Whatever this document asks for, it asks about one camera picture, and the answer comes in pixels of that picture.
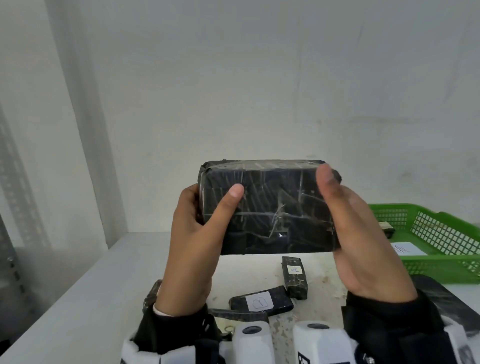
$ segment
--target fingernail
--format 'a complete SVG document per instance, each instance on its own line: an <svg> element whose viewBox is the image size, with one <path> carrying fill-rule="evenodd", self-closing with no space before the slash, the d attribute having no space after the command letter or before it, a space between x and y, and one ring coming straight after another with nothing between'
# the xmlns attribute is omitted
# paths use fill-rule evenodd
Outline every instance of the fingernail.
<svg viewBox="0 0 480 364"><path fill-rule="evenodd" d="M234 184L230 190L229 194L231 194L235 198L239 198L240 196L243 195L244 188L240 183Z"/></svg>
<svg viewBox="0 0 480 364"><path fill-rule="evenodd" d="M330 182L335 178L333 176L332 168L328 164L323 164L319 167L319 177L323 182Z"/></svg>

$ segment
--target table surface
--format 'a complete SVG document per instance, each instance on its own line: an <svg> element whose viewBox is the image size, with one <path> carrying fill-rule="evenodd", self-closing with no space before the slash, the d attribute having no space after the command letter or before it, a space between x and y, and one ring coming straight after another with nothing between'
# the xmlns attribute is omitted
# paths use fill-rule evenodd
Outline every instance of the table surface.
<svg viewBox="0 0 480 364"><path fill-rule="evenodd" d="M163 276L169 232L130 233L110 249L2 357L0 364L120 362L124 338L142 318L142 304ZM220 258L208 305L228 308L229 298L283 284L282 255ZM277 363L293 363L296 321L320 319L342 326L346 291L330 253L297 254L307 273L309 298L289 313L271 317ZM480 286L447 288L480 313ZM472 343L480 358L480 342Z"/></svg>

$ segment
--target green plastic basket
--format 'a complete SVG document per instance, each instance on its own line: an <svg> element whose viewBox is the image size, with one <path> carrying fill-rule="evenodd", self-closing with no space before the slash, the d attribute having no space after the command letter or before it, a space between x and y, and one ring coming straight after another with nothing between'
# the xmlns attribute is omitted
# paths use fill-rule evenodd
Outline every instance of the green plastic basket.
<svg viewBox="0 0 480 364"><path fill-rule="evenodd" d="M396 229L392 243L410 242L425 256L402 256L410 274L443 284L480 283L480 229L445 212L412 204L372 204L378 221Z"/></svg>

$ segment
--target white paper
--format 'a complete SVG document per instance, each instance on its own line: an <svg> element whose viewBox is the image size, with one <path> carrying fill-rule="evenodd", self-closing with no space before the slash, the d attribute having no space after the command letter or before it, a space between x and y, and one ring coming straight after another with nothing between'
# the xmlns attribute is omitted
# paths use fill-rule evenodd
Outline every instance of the white paper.
<svg viewBox="0 0 480 364"><path fill-rule="evenodd" d="M289 274L303 274L303 270L300 266L289 266L287 265L287 270Z"/></svg>
<svg viewBox="0 0 480 364"><path fill-rule="evenodd" d="M428 255L412 243L392 243L398 255Z"/></svg>
<svg viewBox="0 0 480 364"><path fill-rule="evenodd" d="M266 311L273 308L272 296L270 296L269 291L251 294L245 296L245 299L247 300L249 311L252 312Z"/></svg>

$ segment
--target black sleeve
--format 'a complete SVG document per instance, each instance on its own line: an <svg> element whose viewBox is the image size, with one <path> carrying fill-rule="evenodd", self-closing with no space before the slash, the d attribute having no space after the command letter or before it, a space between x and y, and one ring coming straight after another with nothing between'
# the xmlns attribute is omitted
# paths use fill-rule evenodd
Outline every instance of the black sleeve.
<svg viewBox="0 0 480 364"><path fill-rule="evenodd" d="M217 347L220 341L215 319L208 314L206 305L196 314L183 317L156 315L151 305L144 313L133 339L140 351L158 354L195 345L198 355L199 343L204 347L205 341L211 341L207 345L216 343Z"/></svg>
<svg viewBox="0 0 480 364"><path fill-rule="evenodd" d="M384 303L348 293L342 308L345 330L377 364L456 364L436 306L418 290L407 303Z"/></svg>

